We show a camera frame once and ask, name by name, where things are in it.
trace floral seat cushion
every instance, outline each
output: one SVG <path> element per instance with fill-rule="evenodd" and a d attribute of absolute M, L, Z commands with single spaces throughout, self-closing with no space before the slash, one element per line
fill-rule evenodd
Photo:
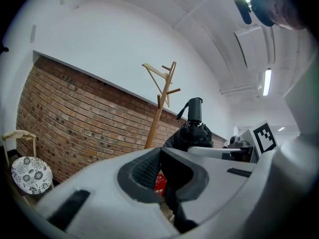
<path fill-rule="evenodd" d="M 41 194 L 52 183 L 50 167 L 37 157 L 18 158 L 11 167 L 15 184 L 28 194 Z"/>

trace black cylinder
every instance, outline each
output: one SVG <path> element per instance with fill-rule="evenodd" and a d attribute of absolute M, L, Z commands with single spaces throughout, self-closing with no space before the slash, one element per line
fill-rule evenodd
<path fill-rule="evenodd" d="M 192 98 L 188 101 L 188 121 L 201 123 L 201 98 Z"/>

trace chair backrest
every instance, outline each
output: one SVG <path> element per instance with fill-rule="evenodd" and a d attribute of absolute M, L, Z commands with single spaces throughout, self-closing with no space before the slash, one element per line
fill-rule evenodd
<path fill-rule="evenodd" d="M 3 136 L 1 136 L 1 138 L 3 140 L 5 159 L 6 159 L 8 166 L 10 166 L 10 163 L 9 163 L 8 152 L 6 149 L 6 142 L 5 141 L 9 138 L 14 138 L 14 139 L 23 138 L 26 140 L 33 140 L 33 155 L 34 155 L 34 157 L 36 157 L 36 148 L 35 148 L 36 135 L 35 134 L 30 133 L 30 132 L 25 131 L 25 130 L 16 130 L 16 131 L 12 131 L 9 133 L 5 133 Z"/>

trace chair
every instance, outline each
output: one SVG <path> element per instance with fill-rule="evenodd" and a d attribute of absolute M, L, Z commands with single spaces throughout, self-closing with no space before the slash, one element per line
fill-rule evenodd
<path fill-rule="evenodd" d="M 29 133 L 25 130 L 16 130 L 4 134 L 1 138 L 3 140 L 5 159 L 8 167 L 10 168 L 14 185 L 20 195 L 22 195 L 25 202 L 30 205 L 25 197 L 26 194 L 41 194 L 45 192 L 50 186 L 52 187 L 52 189 L 54 188 L 52 183 L 52 171 L 43 160 L 36 157 L 35 134 Z M 34 157 L 20 157 L 16 161 L 14 161 L 12 166 L 10 167 L 6 148 L 6 140 L 9 138 L 33 140 Z"/>

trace red box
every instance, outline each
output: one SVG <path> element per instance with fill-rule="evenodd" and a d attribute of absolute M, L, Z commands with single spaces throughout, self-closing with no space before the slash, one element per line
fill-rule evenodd
<path fill-rule="evenodd" d="M 158 174 L 155 182 L 155 193 L 163 196 L 165 192 L 165 186 L 166 186 L 166 178 L 162 174 Z"/>

